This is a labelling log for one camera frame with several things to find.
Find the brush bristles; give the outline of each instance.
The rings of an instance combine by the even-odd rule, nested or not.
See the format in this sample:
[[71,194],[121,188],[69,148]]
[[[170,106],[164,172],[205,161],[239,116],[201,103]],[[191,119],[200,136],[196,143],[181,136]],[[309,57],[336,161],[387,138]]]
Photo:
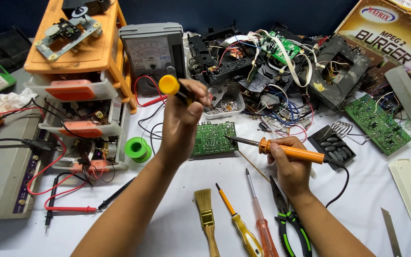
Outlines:
[[200,212],[212,209],[210,201],[210,188],[195,191],[195,198]]

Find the solder wire spool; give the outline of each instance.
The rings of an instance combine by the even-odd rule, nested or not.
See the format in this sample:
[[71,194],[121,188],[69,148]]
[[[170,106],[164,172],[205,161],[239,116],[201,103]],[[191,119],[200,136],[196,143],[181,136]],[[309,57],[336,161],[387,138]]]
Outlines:
[[125,144],[125,153],[135,162],[145,162],[150,159],[152,149],[147,141],[141,137],[133,137]]

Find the dark blue wall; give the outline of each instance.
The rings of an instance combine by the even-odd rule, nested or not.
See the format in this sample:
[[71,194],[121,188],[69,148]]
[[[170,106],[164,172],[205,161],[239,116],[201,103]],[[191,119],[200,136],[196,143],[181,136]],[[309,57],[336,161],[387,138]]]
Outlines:
[[[178,22],[206,32],[237,20],[243,32],[270,29],[274,21],[298,35],[331,34],[358,0],[120,0],[128,24]],[[0,0],[0,33],[11,25],[34,37],[48,0]]]

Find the green circuit board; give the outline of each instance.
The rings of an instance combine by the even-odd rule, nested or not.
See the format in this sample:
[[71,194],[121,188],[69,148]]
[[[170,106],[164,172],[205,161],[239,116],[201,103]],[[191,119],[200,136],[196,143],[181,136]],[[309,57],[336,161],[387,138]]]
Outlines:
[[[275,33],[274,31],[269,32],[269,35],[271,35],[271,37],[276,37],[280,39],[280,41],[282,42],[282,45],[285,47],[285,50],[289,55],[290,60],[292,60],[301,51],[300,47],[286,40],[284,37]],[[276,58],[280,62],[287,64],[285,60],[285,56],[283,56],[282,50],[280,50],[277,43],[272,38],[268,37],[267,34],[263,35],[263,40],[261,41],[260,46],[263,51],[267,52],[268,54],[270,54],[272,57]]]
[[410,142],[411,137],[390,116],[365,95],[345,107],[351,119],[368,135],[386,156]]
[[237,142],[225,138],[223,135],[236,136],[234,122],[220,124],[199,125],[196,132],[196,141],[191,155],[208,155],[226,153],[239,150]]

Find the multimeter knob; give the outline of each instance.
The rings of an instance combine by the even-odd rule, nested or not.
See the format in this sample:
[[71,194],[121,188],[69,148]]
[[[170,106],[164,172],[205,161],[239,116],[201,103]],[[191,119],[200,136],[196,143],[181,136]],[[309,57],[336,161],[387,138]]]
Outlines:
[[167,72],[168,74],[174,74],[174,73],[175,73],[175,67],[172,66],[172,65],[166,66],[166,72]]

